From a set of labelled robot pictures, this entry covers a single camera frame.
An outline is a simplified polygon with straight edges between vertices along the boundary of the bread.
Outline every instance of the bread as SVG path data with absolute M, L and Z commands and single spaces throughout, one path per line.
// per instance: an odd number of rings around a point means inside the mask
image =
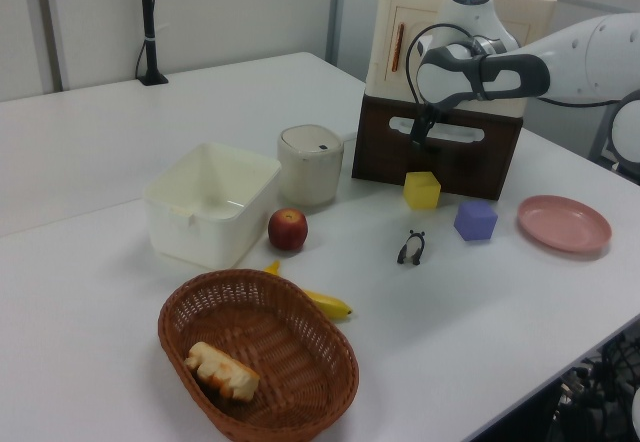
M 246 365 L 206 342 L 197 342 L 184 363 L 198 379 L 226 399 L 250 402 L 260 376 Z

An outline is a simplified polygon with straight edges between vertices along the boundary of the black toy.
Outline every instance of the black toy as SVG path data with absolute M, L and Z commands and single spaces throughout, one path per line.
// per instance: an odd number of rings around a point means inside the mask
M 411 259 L 413 265 L 420 265 L 420 257 L 424 251 L 424 232 L 409 231 L 411 235 L 400 249 L 398 263 L 404 264 L 406 259 Z

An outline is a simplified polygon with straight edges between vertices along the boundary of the wicker basket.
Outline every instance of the wicker basket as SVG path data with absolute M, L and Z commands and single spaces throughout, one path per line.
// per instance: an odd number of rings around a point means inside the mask
M 158 320 L 162 348 L 207 417 L 238 442 L 302 442 L 351 405 L 358 364 L 342 333 L 305 293 L 266 272 L 222 270 L 176 290 Z M 184 365 L 204 341 L 260 374 L 249 403 L 200 386 Z

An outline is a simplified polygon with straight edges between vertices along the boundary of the blue block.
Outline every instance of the blue block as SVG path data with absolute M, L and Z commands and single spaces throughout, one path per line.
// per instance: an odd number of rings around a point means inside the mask
M 498 221 L 491 206 L 484 200 L 470 200 L 458 207 L 453 226 L 464 240 L 487 240 L 491 238 Z

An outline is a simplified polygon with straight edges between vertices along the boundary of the canister lid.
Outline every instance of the canister lid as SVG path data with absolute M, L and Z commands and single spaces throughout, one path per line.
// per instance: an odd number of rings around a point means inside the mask
M 326 152 L 342 146 L 342 140 L 320 125 L 300 125 L 282 132 L 282 140 L 299 152 Z

